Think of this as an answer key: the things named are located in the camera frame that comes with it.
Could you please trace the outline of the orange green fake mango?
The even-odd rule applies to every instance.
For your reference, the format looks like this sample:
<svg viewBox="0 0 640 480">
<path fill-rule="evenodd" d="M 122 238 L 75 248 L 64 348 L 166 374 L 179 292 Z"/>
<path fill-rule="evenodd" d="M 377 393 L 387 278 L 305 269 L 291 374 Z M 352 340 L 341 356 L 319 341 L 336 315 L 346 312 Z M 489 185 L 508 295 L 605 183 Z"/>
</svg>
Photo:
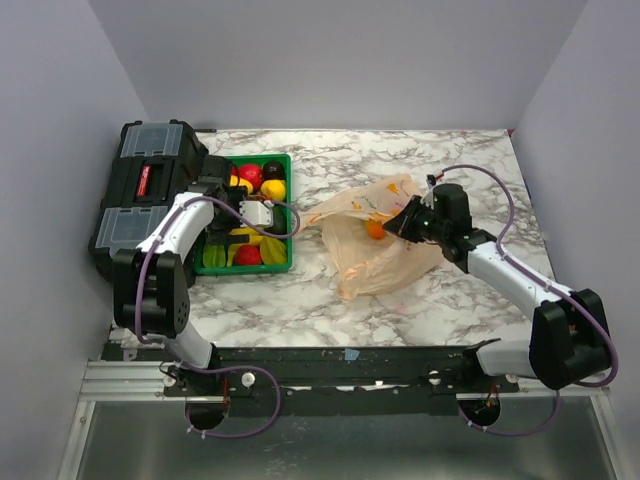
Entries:
<svg viewBox="0 0 640 480">
<path fill-rule="evenodd" d="M 386 236 L 383 223 L 375 220 L 367 220 L 365 223 L 365 231 L 373 240 L 382 240 Z"/>
</svg>

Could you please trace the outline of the orange plastic bag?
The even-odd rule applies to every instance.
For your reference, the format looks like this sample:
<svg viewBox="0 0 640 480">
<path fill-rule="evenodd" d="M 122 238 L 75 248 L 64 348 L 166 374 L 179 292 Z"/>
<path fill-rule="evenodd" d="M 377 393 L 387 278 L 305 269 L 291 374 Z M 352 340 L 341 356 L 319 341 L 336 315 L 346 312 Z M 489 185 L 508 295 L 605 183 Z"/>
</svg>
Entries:
<svg viewBox="0 0 640 480">
<path fill-rule="evenodd" d="M 346 189 L 300 214 L 301 229 L 321 228 L 338 272 L 340 298 L 400 290 L 443 262 L 437 246 L 411 243 L 383 229 L 419 193 L 410 175 L 394 175 Z"/>
</svg>

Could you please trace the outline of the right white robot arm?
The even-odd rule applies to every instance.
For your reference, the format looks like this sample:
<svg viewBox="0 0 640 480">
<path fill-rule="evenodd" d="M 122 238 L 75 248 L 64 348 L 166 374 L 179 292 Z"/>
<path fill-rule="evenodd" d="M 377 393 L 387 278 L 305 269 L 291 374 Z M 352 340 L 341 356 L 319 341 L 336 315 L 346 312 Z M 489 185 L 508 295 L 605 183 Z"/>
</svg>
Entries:
<svg viewBox="0 0 640 480">
<path fill-rule="evenodd" d="M 473 226 L 461 186 L 442 184 L 426 197 L 413 196 L 383 228 L 412 243 L 438 245 L 446 260 L 491 286 L 531 321 L 527 340 L 493 339 L 467 350 L 470 361 L 459 370 L 467 389 L 480 392 L 496 376 L 516 375 L 559 390 L 613 369 L 600 297 L 551 281 L 500 250 L 493 235 Z"/>
</svg>

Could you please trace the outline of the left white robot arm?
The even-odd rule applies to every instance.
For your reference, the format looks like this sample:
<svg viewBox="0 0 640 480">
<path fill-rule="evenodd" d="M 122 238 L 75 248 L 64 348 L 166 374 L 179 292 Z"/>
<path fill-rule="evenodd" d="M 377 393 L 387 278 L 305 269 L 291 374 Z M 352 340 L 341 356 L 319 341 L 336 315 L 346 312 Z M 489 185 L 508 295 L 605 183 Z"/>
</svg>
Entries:
<svg viewBox="0 0 640 480">
<path fill-rule="evenodd" d="M 174 202 L 155 230 L 133 249 L 113 259 L 114 318 L 142 344 L 159 343 L 171 358 L 190 366 L 187 382 L 201 395 L 214 393 L 222 380 L 213 343 L 190 323 L 190 252 L 199 237 L 215 239 L 240 225 L 245 187 L 231 182 L 231 160 L 208 155 L 202 170 Z"/>
</svg>

